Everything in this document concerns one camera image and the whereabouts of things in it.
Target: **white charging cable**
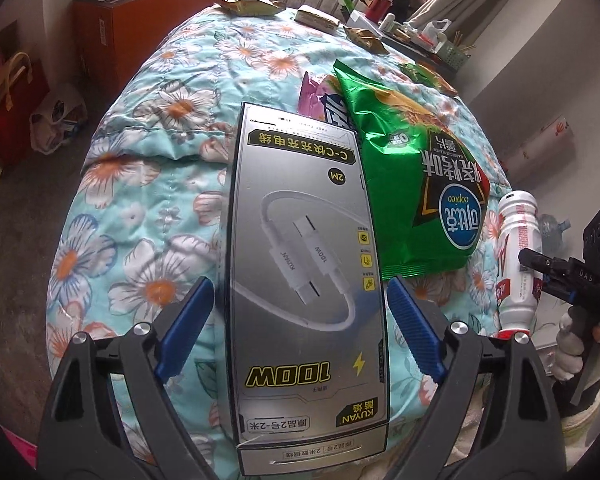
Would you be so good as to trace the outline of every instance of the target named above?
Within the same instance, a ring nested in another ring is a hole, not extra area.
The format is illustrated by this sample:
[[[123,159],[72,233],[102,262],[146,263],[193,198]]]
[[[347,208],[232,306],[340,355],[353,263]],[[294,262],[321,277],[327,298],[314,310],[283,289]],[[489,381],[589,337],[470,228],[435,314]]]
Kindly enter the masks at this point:
[[[352,219],[362,227],[368,228],[369,225],[367,220],[360,218],[351,211],[348,211],[347,209],[344,209],[333,202],[329,202],[328,200],[318,196],[301,191],[279,190],[273,191],[264,196],[260,209],[260,221],[262,222],[262,230],[267,235],[267,238],[271,244],[269,254],[280,269],[282,275],[286,278],[289,287],[296,291],[300,297],[300,300],[304,304],[309,304],[315,298],[318,298],[320,293],[309,279],[306,271],[302,268],[302,263],[298,257],[296,257],[294,250],[282,237],[273,220],[269,218],[269,208],[271,204],[276,200],[281,200],[284,198],[303,200],[305,202],[312,202],[327,206],[330,209]],[[320,269],[320,272],[323,275],[328,275],[330,277],[339,293],[343,295],[345,301],[347,302],[347,319],[338,323],[321,323],[317,321],[311,321],[307,318],[296,316],[296,314],[289,313],[286,310],[269,303],[269,301],[261,298],[238,282],[234,282],[234,290],[247,300],[255,303],[257,306],[273,314],[274,316],[286,319],[287,321],[296,325],[304,326],[305,328],[309,328],[311,330],[317,330],[318,332],[340,332],[341,330],[347,329],[356,319],[356,304],[350,292],[349,282],[340,270],[339,260],[334,254],[331,253],[331,251],[322,241],[320,233],[314,227],[311,220],[309,220],[308,216],[305,215],[296,220],[294,222],[294,226],[298,230],[302,241],[306,245],[314,262]]]

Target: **bed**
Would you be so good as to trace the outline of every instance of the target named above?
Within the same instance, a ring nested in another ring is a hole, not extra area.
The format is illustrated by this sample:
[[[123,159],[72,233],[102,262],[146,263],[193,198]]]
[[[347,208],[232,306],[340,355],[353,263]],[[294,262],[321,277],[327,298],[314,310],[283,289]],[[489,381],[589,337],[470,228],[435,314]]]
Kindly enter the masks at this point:
[[[336,59],[435,112],[484,169],[491,196],[468,265],[411,281],[420,297],[436,301],[450,319],[464,320],[483,334],[496,332],[496,212],[510,187],[475,118],[459,98],[412,83],[397,67],[405,61],[397,52],[375,56],[353,45],[342,28],[323,34],[293,16],[293,10],[270,18],[232,17],[219,7],[203,10],[165,38],[104,115],[51,269],[46,347],[52,373],[72,333],[123,334],[183,298],[197,277],[216,278],[228,142],[240,104],[295,112],[304,73],[331,73]],[[387,316],[391,448],[408,438],[435,384],[420,373]],[[234,480],[240,477],[235,449],[219,424],[212,325],[210,317],[184,370],[166,389],[219,478]],[[131,446],[152,462],[125,381],[114,377],[113,382]]]

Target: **white glove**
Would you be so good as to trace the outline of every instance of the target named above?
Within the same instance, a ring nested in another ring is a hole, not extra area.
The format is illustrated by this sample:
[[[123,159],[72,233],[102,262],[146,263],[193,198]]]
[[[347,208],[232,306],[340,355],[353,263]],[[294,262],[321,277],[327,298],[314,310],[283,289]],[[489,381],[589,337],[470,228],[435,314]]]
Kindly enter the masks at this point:
[[[568,381],[575,374],[582,370],[582,352],[584,352],[584,343],[582,339],[571,332],[573,319],[569,314],[564,314],[560,318],[560,332],[555,338],[558,348],[555,351],[555,363],[552,367],[552,373],[558,381]],[[600,324],[593,327],[593,339],[600,343]],[[585,384],[586,390],[592,384],[600,380],[600,354],[591,370],[589,379]]]

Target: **floral quilt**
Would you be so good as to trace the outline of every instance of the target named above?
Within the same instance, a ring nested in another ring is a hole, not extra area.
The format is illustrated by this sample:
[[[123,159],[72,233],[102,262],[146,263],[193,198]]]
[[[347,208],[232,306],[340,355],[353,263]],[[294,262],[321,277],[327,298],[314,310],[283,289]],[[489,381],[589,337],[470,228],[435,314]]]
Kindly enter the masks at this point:
[[[181,300],[201,275],[216,278],[228,142],[243,101],[295,112],[305,71],[331,73],[336,59],[432,110],[474,154],[491,181],[480,243],[468,265],[413,278],[417,294],[474,330],[498,328],[494,286],[498,199],[510,188],[475,118],[458,98],[414,84],[403,56],[375,56],[342,28],[323,34],[293,21],[235,18],[210,7],[163,41],[103,117],[86,157],[51,269],[46,348],[55,373],[72,333],[125,333]],[[391,368],[389,447],[422,416],[435,384],[418,370],[387,312]],[[184,426],[221,480],[240,478],[235,447],[219,424],[210,317],[182,373],[166,385]],[[125,381],[114,389],[131,446],[152,462]],[[320,472],[298,478],[319,476]]]

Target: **charging cable box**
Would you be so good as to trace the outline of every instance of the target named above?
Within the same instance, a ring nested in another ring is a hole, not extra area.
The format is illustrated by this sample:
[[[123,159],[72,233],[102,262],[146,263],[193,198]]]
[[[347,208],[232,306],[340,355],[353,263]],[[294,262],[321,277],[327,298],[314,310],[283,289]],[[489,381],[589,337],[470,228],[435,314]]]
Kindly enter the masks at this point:
[[[384,298],[352,132],[243,104],[222,215],[221,423],[244,475],[384,451]]]

